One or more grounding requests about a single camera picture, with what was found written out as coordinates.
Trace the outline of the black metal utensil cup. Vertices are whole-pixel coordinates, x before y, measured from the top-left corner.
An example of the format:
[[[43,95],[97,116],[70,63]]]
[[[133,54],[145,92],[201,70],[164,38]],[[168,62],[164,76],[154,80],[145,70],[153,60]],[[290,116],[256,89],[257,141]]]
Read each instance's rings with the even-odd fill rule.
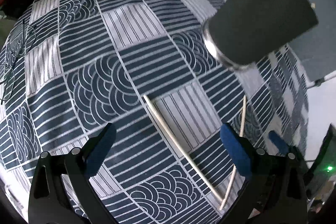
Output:
[[[318,24],[308,0],[227,0],[202,25],[208,52],[243,70]]]

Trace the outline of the white chopstick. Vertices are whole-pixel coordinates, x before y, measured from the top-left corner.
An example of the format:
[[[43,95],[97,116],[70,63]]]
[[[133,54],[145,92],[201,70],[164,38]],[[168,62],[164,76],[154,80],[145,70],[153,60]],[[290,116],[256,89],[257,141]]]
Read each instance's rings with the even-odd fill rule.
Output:
[[[244,134],[246,108],[247,108],[247,98],[246,96],[244,96],[243,97],[243,108],[241,111],[241,123],[240,123],[239,135],[233,132],[227,124],[222,125],[221,130],[220,130],[221,140],[224,145],[229,145],[229,147],[227,148],[227,151],[233,162],[236,162],[236,160],[240,159],[241,156],[239,156],[239,154],[244,152],[239,142],[239,138],[242,137]],[[223,210],[227,203],[228,196],[230,194],[230,191],[231,191],[234,179],[235,179],[236,171],[237,171],[237,167],[236,165],[234,165],[231,176],[230,176],[230,181],[228,183],[226,193],[219,207],[219,210]]]

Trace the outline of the blue patterned tablecloth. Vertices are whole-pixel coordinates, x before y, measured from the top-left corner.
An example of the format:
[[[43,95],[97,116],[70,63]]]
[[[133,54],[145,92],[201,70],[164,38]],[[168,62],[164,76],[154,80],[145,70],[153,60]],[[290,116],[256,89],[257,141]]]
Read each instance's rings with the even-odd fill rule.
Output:
[[[120,223],[216,223],[233,170],[223,123],[269,153],[271,130],[306,150],[304,71],[288,46],[234,73],[206,50],[201,25],[226,0],[34,0],[35,28],[1,105],[1,178],[27,215],[43,151],[68,153],[107,123],[116,141],[97,195]],[[219,196],[211,192],[215,188]]]

